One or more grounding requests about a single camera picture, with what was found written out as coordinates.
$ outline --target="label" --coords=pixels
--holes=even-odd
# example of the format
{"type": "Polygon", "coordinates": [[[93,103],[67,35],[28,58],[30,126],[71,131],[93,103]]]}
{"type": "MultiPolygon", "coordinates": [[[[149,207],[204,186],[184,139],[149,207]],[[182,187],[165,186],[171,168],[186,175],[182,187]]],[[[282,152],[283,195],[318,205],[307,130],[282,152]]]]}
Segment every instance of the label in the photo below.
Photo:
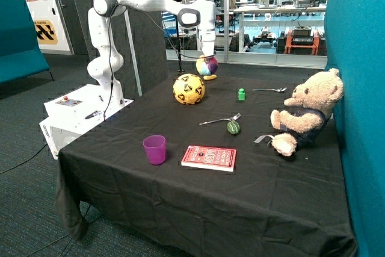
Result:
{"type": "Polygon", "coordinates": [[[57,45],[58,39],[55,34],[55,29],[49,20],[34,21],[37,42],[40,45],[57,45]]]}

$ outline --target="teddy bear foot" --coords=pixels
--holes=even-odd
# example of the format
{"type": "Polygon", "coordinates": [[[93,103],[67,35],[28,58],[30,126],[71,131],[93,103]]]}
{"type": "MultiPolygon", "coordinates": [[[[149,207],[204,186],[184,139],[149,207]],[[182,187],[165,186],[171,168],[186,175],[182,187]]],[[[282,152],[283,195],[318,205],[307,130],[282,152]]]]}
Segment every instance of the teddy bear foot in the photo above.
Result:
{"type": "Polygon", "coordinates": [[[295,152],[297,141],[290,134],[280,134],[274,137],[271,144],[278,153],[283,156],[291,156],[295,152]]]}

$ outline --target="book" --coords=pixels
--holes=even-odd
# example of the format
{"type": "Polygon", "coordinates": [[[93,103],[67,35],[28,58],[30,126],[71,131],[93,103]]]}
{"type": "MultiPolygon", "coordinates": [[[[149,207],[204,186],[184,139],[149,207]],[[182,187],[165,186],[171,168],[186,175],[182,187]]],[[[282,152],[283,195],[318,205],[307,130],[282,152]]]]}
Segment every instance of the book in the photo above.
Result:
{"type": "Polygon", "coordinates": [[[234,171],[235,149],[188,146],[181,165],[209,170],[234,171]]]}

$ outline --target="glass wall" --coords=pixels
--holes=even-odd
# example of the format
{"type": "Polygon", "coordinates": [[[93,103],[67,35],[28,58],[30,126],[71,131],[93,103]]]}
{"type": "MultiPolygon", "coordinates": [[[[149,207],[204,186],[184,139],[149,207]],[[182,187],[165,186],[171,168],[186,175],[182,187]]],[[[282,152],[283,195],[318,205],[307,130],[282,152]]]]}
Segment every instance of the glass wall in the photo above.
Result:
{"type": "MultiPolygon", "coordinates": [[[[191,3],[195,0],[176,0],[191,3]]],[[[213,0],[217,59],[225,63],[323,69],[327,62],[324,17],[327,0],[213,0]]],[[[196,31],[164,13],[170,35],[183,54],[200,56],[196,31]]],[[[177,54],[167,45],[167,57],[177,54]]]]}

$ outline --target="teal sofa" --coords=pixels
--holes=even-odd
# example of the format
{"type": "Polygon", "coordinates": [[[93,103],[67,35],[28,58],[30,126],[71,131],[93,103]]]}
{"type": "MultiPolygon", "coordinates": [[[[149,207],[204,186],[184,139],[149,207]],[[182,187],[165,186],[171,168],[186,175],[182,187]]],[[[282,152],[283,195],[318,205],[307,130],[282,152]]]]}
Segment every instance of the teal sofa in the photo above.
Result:
{"type": "Polygon", "coordinates": [[[0,0],[0,83],[49,70],[25,0],[0,0]]]}

